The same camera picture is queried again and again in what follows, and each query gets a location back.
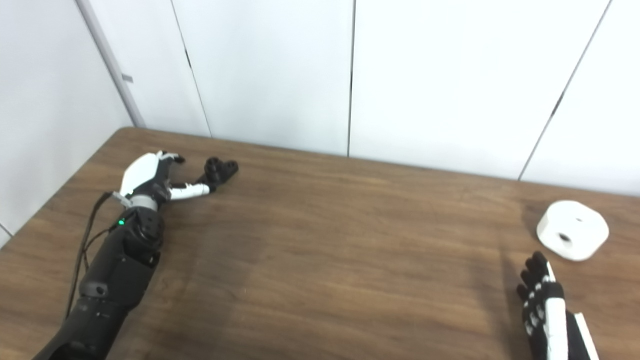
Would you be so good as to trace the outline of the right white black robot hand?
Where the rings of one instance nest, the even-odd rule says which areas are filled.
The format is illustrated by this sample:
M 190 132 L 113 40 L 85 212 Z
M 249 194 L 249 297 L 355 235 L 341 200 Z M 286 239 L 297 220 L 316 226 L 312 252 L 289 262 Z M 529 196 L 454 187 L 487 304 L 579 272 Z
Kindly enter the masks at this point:
M 567 309 L 565 290 L 551 263 L 535 251 L 525 262 L 516 291 L 534 360 L 598 360 L 583 313 Z

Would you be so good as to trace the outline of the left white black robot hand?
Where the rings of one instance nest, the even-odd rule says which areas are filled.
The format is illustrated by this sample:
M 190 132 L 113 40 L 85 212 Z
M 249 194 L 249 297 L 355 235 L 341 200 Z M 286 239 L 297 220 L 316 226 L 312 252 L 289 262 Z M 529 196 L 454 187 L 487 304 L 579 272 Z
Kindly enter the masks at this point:
M 183 164 L 178 153 L 159 151 L 137 158 L 125 171 L 121 188 L 114 193 L 125 209 L 147 208 L 157 212 L 163 205 L 213 194 L 217 187 L 208 183 L 172 184 L 170 169 Z

